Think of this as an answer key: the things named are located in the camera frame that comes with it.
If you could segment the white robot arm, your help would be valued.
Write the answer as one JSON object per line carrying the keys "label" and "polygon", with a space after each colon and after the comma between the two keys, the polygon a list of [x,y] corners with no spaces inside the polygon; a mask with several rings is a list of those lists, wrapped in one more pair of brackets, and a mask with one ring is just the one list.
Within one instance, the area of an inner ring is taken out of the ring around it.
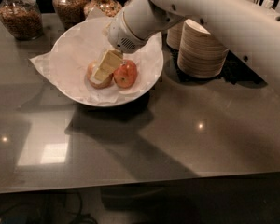
{"label": "white robot arm", "polygon": [[280,94],[280,14],[247,0],[132,0],[111,19],[107,39],[132,54],[185,19],[199,23]]}

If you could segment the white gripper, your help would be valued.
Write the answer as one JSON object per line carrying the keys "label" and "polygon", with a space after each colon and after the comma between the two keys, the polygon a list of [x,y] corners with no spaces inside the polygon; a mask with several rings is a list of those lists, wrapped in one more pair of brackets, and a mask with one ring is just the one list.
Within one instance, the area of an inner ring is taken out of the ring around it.
{"label": "white gripper", "polygon": [[114,49],[108,49],[102,59],[92,69],[90,80],[101,84],[119,68],[123,53],[132,54],[140,50],[147,42],[138,38],[128,27],[121,11],[111,18],[105,28],[107,40]]}

